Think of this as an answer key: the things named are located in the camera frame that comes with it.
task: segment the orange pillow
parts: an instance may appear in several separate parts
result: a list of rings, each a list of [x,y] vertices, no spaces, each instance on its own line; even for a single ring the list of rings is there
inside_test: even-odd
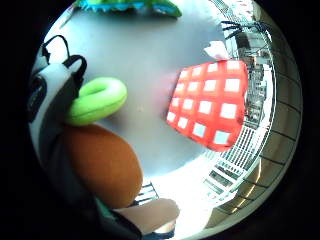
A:
[[[63,134],[74,172],[110,208],[130,205],[142,186],[142,170],[131,146],[94,124],[65,126]]]

